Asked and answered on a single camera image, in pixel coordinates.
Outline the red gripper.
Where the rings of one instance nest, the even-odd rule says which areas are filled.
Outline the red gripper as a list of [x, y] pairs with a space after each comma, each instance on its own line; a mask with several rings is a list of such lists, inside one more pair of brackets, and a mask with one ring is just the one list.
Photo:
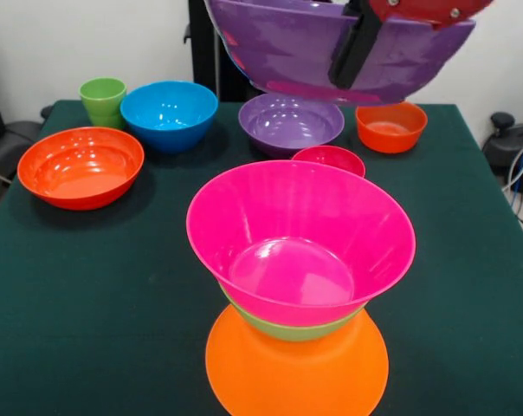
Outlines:
[[347, 90], [356, 81], [382, 28], [382, 21], [398, 17], [430, 23], [437, 28], [468, 20], [492, 0], [347, 0], [343, 16], [356, 17], [343, 29], [332, 54], [327, 75], [337, 88]]

